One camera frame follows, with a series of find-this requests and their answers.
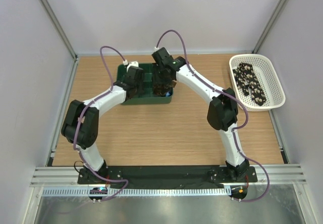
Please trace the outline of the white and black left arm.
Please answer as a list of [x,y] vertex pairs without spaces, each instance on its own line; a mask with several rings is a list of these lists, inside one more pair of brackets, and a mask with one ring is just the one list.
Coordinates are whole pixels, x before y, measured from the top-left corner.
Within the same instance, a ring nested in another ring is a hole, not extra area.
[[89,177],[95,183],[108,181],[106,161],[96,145],[99,119],[113,107],[133,98],[143,89],[144,70],[130,66],[120,81],[114,82],[108,90],[85,100],[73,100],[67,110],[61,134],[73,144]]

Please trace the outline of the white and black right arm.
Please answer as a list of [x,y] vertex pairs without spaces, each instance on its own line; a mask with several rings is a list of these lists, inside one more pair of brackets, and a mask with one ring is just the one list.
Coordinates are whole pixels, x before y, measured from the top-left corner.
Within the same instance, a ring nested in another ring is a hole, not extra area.
[[188,86],[208,104],[207,121],[219,132],[226,152],[227,175],[238,182],[249,169],[238,136],[238,104],[233,89],[223,89],[195,70],[183,57],[173,58],[166,48],[156,48],[152,57],[158,68],[158,76]]

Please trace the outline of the black tie with gold keys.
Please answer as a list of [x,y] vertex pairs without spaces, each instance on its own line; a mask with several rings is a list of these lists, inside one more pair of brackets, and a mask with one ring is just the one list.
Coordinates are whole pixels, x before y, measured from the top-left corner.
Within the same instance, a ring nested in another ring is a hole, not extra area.
[[172,91],[176,86],[176,82],[173,81],[171,83],[156,83],[155,82],[155,67],[153,68],[152,73],[152,91],[154,95],[165,97],[165,94],[169,91]]

